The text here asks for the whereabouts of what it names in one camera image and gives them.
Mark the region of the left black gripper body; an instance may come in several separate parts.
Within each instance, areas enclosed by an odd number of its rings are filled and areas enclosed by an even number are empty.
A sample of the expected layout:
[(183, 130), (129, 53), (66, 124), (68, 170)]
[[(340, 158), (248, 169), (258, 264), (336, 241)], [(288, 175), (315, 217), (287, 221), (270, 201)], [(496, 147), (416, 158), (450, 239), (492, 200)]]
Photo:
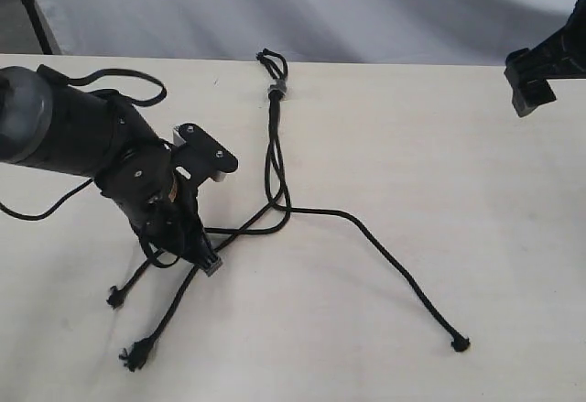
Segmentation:
[(146, 259), (160, 265), (169, 253), (193, 265), (206, 263), (206, 232), (198, 213), (198, 191), (183, 177), (141, 184), (127, 195), (127, 218)]

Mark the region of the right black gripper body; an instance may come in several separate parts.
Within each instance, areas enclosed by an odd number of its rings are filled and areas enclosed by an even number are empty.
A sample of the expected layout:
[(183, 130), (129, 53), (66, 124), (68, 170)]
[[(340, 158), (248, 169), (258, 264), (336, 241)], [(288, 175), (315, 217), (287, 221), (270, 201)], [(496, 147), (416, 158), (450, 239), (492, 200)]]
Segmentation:
[(585, 0), (577, 0), (566, 24), (541, 45), (548, 79), (585, 77)]

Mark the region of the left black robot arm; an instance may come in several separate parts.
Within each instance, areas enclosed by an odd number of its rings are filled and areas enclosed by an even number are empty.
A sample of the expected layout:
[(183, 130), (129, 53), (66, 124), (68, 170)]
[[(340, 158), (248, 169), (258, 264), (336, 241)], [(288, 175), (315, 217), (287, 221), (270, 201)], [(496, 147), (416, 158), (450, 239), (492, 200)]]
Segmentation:
[(236, 171), (238, 161), (193, 123), (159, 137), (135, 100), (114, 89), (82, 90), (108, 75), (69, 78), (41, 65), (1, 70), (1, 160), (85, 177), (126, 216), (146, 258), (171, 253), (212, 275), (222, 261), (198, 214), (198, 187)]

